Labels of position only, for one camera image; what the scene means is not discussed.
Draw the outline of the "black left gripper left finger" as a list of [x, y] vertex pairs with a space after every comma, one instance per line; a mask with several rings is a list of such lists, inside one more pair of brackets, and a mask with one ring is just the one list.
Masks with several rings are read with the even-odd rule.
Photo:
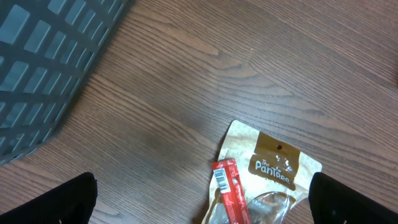
[[1, 224], [87, 224], [96, 205], [97, 180], [84, 172], [1, 215]]

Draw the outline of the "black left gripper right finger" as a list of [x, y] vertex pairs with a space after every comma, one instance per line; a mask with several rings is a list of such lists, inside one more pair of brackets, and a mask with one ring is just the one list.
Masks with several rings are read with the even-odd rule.
[[308, 195], [315, 224], [397, 224], [397, 213], [317, 172]]

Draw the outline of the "white snack wrapper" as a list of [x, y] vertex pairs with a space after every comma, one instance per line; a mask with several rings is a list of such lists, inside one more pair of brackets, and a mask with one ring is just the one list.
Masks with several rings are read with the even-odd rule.
[[[238, 120], [224, 137], [219, 161], [236, 161], [251, 223], [282, 223], [290, 209], [308, 197], [322, 164], [297, 148]], [[209, 186], [203, 223], [230, 223], [217, 180]]]

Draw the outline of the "red snack bar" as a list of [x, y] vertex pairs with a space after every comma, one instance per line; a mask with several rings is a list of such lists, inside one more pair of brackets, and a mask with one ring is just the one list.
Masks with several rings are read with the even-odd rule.
[[212, 169], [220, 188], [229, 222], [250, 224], [250, 216], [236, 161], [227, 159], [215, 162], [212, 164]]

